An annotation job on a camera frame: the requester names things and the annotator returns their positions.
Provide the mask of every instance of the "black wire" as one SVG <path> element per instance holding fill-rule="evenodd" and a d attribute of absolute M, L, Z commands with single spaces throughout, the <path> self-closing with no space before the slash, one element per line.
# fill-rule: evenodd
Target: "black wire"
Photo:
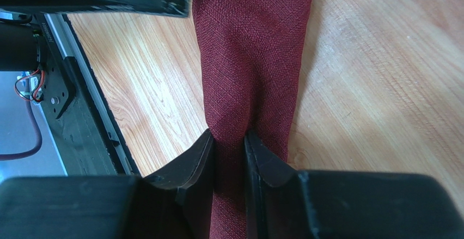
<path fill-rule="evenodd" d="M 33 93 L 37 90 L 37 88 L 39 87 L 39 85 L 40 85 L 40 80 L 42 79 L 42 74 L 41 74 L 41 72 L 39 72 L 37 75 L 34 75 L 34 77 L 35 77 L 35 76 L 39 76 L 39 78 L 37 79 L 37 81 L 38 81 L 38 82 L 37 82 L 37 85 L 36 85 L 35 88 L 30 92 L 30 96 L 31 96 L 31 97 L 32 97 L 32 94 L 33 94 Z M 31 78 L 33 78 L 33 77 L 27 78 L 27 79 L 26 79 L 26 82 L 30 81 Z M 31 99 L 30 97 L 29 97 L 29 98 L 25 97 L 25 96 L 18 90 L 18 83 L 19 83 L 21 80 L 23 80 L 23 79 L 24 79 L 24 77 L 18 79 L 18 80 L 15 82 L 15 89 L 16 89 L 16 91 L 17 91 L 22 97 L 24 97 L 25 99 L 33 100 L 33 99 Z"/>
<path fill-rule="evenodd" d="M 0 18 L 0 21 L 3 23 L 8 23 L 8 24 L 24 25 L 24 24 L 29 24 L 32 21 L 32 15 L 29 15 L 27 18 L 22 19 L 22 20 L 9 20 L 9 19 Z"/>
<path fill-rule="evenodd" d="M 26 80 L 26 89 L 30 89 L 29 80 Z M 30 101 L 24 101 L 24 102 L 26 103 L 26 111 L 27 111 L 27 114 L 29 115 L 30 122 L 32 123 L 32 128 L 34 128 L 34 133 L 36 137 L 35 146 L 25 152 L 16 153 L 16 154 L 0 155 L 0 161 L 22 159 L 25 157 L 35 155 L 35 153 L 37 153 L 42 147 L 42 133 L 40 132 L 39 125 L 37 124 L 37 120 L 35 119 L 34 113 L 32 112 Z"/>

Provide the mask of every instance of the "gray floor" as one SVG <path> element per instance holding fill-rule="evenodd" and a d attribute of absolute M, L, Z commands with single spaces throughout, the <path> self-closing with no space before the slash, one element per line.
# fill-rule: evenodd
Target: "gray floor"
<path fill-rule="evenodd" d="M 13 85 L 19 72 L 0 72 L 0 154 L 24 152 L 35 144 L 35 135 L 23 99 L 16 96 Z M 44 139 L 37 154 L 13 161 L 0 161 L 0 182 L 13 176 L 66 175 L 40 106 L 33 105 Z"/>

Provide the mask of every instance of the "wooden floor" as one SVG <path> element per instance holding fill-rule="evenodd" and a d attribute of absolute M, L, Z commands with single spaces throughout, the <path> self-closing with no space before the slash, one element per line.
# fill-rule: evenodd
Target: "wooden floor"
<path fill-rule="evenodd" d="M 313 0 L 296 168 L 415 172 L 464 213 L 464 0 Z M 141 172 L 207 128 L 192 19 L 70 16 Z"/>

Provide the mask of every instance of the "black bracket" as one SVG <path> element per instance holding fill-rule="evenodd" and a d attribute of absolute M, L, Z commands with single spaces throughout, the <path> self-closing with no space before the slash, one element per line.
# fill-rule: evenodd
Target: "black bracket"
<path fill-rule="evenodd" d="M 44 93 L 42 107 L 48 113 L 53 111 L 57 119 L 63 115 L 76 95 L 76 88 L 66 72 L 61 69 L 63 65 L 66 67 L 78 66 L 76 59 L 73 58 L 66 58 L 62 63 L 56 59 L 49 59 L 45 67 L 46 80 L 42 87 Z"/>
<path fill-rule="evenodd" d="M 178 209 L 177 222 L 166 223 L 156 238 L 209 238 L 214 177 L 214 138 L 206 130 L 184 153 L 145 177 L 156 188 L 169 192 L 160 205 Z M 164 211 L 169 218 L 172 214 Z"/>
<path fill-rule="evenodd" d="M 245 137 L 249 239 L 464 238 L 446 191 L 418 174 L 294 170 Z"/>

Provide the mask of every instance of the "red fabric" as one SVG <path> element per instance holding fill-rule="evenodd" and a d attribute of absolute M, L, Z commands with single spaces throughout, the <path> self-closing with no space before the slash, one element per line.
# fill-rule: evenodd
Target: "red fabric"
<path fill-rule="evenodd" d="M 193 0 L 206 122 L 217 141 L 211 238 L 246 238 L 243 138 L 286 160 L 311 0 Z"/>

